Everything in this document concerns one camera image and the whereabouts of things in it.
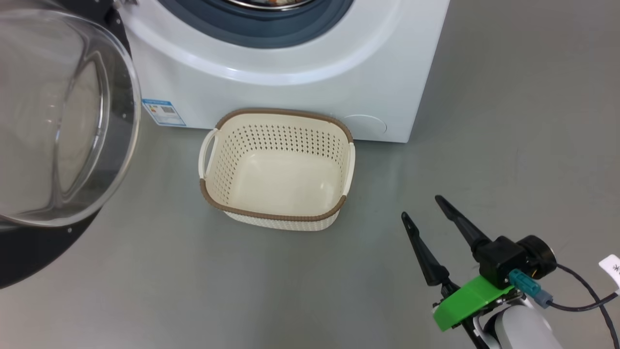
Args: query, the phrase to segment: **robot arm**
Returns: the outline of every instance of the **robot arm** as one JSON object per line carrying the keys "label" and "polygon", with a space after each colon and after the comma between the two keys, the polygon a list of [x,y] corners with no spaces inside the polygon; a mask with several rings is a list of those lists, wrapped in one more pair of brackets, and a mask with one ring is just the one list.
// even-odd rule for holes
{"label": "robot arm", "polygon": [[[491,241],[445,198],[436,196],[435,200],[446,217],[456,224],[474,259],[480,263],[480,276],[462,287],[457,286],[424,244],[409,215],[402,213],[401,219],[427,284],[441,285],[443,298],[433,305],[433,318],[439,328],[445,331],[462,326],[477,349],[562,349],[547,320],[523,292],[534,296],[543,307],[557,307],[550,295],[532,280],[556,269],[553,251],[533,235],[516,243],[506,237]],[[496,314],[482,326],[480,317],[491,312]],[[608,325],[613,336],[613,325],[609,322]]]}

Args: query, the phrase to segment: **laundry basket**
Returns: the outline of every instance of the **laundry basket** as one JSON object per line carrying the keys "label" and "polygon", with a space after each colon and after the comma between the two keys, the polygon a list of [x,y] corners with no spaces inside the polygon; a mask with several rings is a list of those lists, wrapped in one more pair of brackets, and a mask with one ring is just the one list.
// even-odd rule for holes
{"label": "laundry basket", "polygon": [[205,137],[198,159],[200,189],[211,205],[241,222],[286,230],[330,226],[354,167],[353,137],[343,123],[282,109],[228,114]]}

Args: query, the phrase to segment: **washing machine door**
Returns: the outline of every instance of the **washing machine door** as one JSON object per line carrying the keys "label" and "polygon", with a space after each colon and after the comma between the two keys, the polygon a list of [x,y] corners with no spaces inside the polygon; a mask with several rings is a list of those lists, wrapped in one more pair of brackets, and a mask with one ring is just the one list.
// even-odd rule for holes
{"label": "washing machine door", "polygon": [[141,96],[112,5],[0,0],[0,288],[62,254],[127,171]]}

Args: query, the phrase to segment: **white tag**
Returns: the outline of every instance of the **white tag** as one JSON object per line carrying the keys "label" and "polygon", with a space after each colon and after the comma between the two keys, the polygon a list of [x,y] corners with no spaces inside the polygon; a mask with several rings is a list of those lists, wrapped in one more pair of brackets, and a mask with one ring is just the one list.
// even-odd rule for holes
{"label": "white tag", "polygon": [[153,120],[161,126],[187,127],[172,103],[157,99],[143,99],[142,105],[149,112]]}
{"label": "white tag", "polygon": [[611,276],[620,288],[620,258],[616,255],[610,255],[604,260],[598,262],[598,265]]}

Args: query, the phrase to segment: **black cable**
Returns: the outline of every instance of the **black cable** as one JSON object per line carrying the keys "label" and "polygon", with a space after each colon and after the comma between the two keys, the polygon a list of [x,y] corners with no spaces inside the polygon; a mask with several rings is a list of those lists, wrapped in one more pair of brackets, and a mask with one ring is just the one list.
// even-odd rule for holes
{"label": "black cable", "polygon": [[[573,271],[572,269],[566,266],[563,266],[557,263],[552,263],[552,264],[556,265],[558,268],[564,270],[568,274],[571,274],[572,276],[574,276],[575,279],[577,279],[577,281],[579,281],[588,290],[588,292],[590,293],[590,295],[592,296],[595,302],[601,301],[601,299],[598,297],[596,292],[594,292],[594,289],[592,288],[592,286],[590,286],[590,284],[588,284],[588,282],[585,281],[585,279],[582,278],[579,274],[577,274],[575,271]],[[607,309],[603,305],[600,306],[600,309],[601,309],[601,313],[603,314],[603,318],[605,319],[605,324],[607,324],[607,327],[609,328],[609,333],[611,334],[611,340],[614,343],[614,349],[620,349],[620,343],[618,341],[618,334],[616,333],[616,329],[614,328],[613,321],[611,321],[609,312],[607,312]]]}
{"label": "black cable", "polygon": [[596,309],[600,306],[603,306],[604,304],[608,303],[609,301],[611,301],[612,299],[615,299],[616,297],[618,297],[617,293],[612,293],[610,295],[608,295],[607,297],[603,298],[602,300],[598,301],[598,302],[594,302],[588,306],[583,306],[583,307],[565,307],[565,306],[561,306],[557,303],[553,303],[552,301],[547,301],[547,304],[549,304],[551,307],[554,307],[556,309],[560,309],[560,310],[564,310],[567,312],[586,312],[588,310],[593,310]]}

